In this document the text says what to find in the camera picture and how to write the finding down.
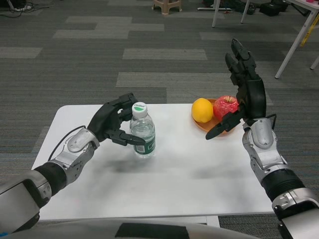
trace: table leg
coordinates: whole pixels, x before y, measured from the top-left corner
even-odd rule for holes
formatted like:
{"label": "table leg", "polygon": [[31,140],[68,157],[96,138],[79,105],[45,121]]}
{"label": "table leg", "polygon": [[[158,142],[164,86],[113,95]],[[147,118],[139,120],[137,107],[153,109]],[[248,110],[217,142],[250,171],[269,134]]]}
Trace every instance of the table leg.
{"label": "table leg", "polygon": [[244,12],[243,12],[243,16],[241,17],[241,21],[240,21],[241,24],[244,23],[244,18],[245,18],[245,16],[246,16],[246,13],[247,13],[247,10],[248,10],[248,7],[249,7],[249,3],[250,3],[250,0],[247,0],[246,6],[245,6],[245,10],[244,10]]}
{"label": "table leg", "polygon": [[219,4],[220,4],[220,0],[215,0],[215,1],[214,1],[215,14],[214,14],[214,19],[213,19],[213,24],[212,24],[211,27],[215,27],[215,25],[216,25],[217,15],[218,15],[218,9],[219,9]]}
{"label": "table leg", "polygon": [[319,63],[319,56],[317,57],[317,59],[315,60],[315,62],[310,66],[310,69],[314,69],[314,68],[316,68],[316,66],[318,65],[318,63]]}
{"label": "table leg", "polygon": [[304,37],[306,31],[309,29],[309,27],[311,26],[312,22],[314,21],[315,17],[318,14],[318,10],[314,10],[311,11],[311,13],[309,14],[306,22],[304,23],[303,27],[301,28],[298,36],[296,37],[293,45],[291,46],[289,52],[287,53],[284,61],[282,62],[278,72],[275,75],[275,78],[278,79],[280,77],[280,75],[282,74],[282,72],[284,71],[285,67],[287,66],[290,58],[292,57],[293,53],[295,52],[296,48],[298,47],[300,41],[302,40],[302,38]]}

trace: floor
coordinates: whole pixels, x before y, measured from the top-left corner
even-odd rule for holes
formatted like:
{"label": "floor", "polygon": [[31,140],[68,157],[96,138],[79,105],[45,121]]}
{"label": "floor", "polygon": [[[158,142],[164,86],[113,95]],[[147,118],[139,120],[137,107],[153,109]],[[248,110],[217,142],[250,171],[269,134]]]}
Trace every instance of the floor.
{"label": "floor", "polygon": [[[224,57],[236,37],[253,52],[268,113],[277,113],[280,153],[319,194],[319,32],[274,78],[306,20],[293,8],[276,17],[256,12],[197,12],[201,0],[162,16],[150,0],[56,0],[55,6],[0,18],[0,182],[30,169],[55,112],[63,105],[102,104],[134,92],[146,103],[192,103],[235,95]],[[273,215],[219,217],[223,228],[280,238]]]}

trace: white table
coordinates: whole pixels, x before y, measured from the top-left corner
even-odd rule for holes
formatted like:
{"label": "white table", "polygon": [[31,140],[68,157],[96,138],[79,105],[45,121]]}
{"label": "white table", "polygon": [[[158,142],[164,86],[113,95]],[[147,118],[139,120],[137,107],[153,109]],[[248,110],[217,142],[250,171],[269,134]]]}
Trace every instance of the white table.
{"label": "white table", "polygon": [[[156,126],[155,157],[140,163],[131,146],[105,140],[80,177],[41,209],[42,220],[272,212],[242,145],[242,126],[207,141],[192,121],[191,104],[148,106]],[[33,168],[47,161],[68,131],[87,125],[99,108],[60,108]],[[128,132],[129,123],[122,129]]]}
{"label": "white table", "polygon": [[[314,21],[314,19],[316,18],[318,12],[319,12],[319,4],[318,1],[314,1],[314,2],[306,2],[306,0],[288,0],[291,3],[294,3],[296,5],[299,5],[301,7],[304,7],[305,9],[308,9],[311,11],[310,15],[308,16],[306,22],[304,23],[303,27],[301,28],[298,36],[296,37],[294,43],[292,44],[289,52],[287,53],[284,61],[282,62],[278,72],[275,75],[275,78],[278,79],[282,72],[284,71],[285,67],[287,66],[290,58],[292,57],[293,53],[295,52],[295,50],[297,49],[299,43],[301,42],[301,40],[304,38],[305,34],[307,33],[307,31],[309,30],[312,22]],[[245,5],[245,9],[243,12],[243,16],[241,18],[240,23],[244,22],[248,7],[249,7],[249,3],[250,0],[247,0],[246,5]],[[213,23],[212,23],[212,27],[215,27],[216,25],[216,21],[217,21],[217,13],[218,13],[218,9],[219,9],[219,4],[220,4],[220,0],[216,0],[216,9],[215,9],[215,14],[214,14],[214,18],[213,18]],[[318,64],[319,58],[318,60],[316,60],[314,62],[314,64],[311,66],[311,69],[314,69],[314,67]]]}

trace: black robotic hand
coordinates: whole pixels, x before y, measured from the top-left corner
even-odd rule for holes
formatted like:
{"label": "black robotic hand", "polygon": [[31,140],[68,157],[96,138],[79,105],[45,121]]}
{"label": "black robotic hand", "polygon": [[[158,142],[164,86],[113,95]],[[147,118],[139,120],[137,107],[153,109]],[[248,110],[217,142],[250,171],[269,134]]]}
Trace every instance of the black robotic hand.
{"label": "black robotic hand", "polygon": [[264,83],[255,72],[256,63],[251,52],[236,39],[232,40],[231,49],[238,62],[229,53],[226,54],[225,60],[231,72],[230,79],[234,85],[238,86],[236,95],[239,104],[238,110],[226,114],[222,122],[207,133],[207,140],[218,136],[224,130],[230,131],[240,123],[240,119],[249,122],[266,115]]}
{"label": "black robotic hand", "polygon": [[136,102],[137,100],[133,93],[129,93],[120,96],[114,101],[105,103],[93,116],[88,130],[95,134],[99,142],[109,138],[112,142],[123,146],[127,144],[144,145],[145,140],[142,138],[120,130],[123,121],[131,120],[132,106]]}

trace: stool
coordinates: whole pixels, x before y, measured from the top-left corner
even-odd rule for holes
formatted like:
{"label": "stool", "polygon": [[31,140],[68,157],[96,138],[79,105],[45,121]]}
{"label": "stool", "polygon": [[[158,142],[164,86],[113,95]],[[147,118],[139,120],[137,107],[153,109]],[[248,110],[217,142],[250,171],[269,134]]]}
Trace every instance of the stool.
{"label": "stool", "polygon": [[152,9],[154,10],[155,6],[159,6],[161,8],[161,13],[163,15],[168,15],[169,10],[172,7],[179,7],[179,11],[181,11],[181,0],[153,0],[153,7]]}

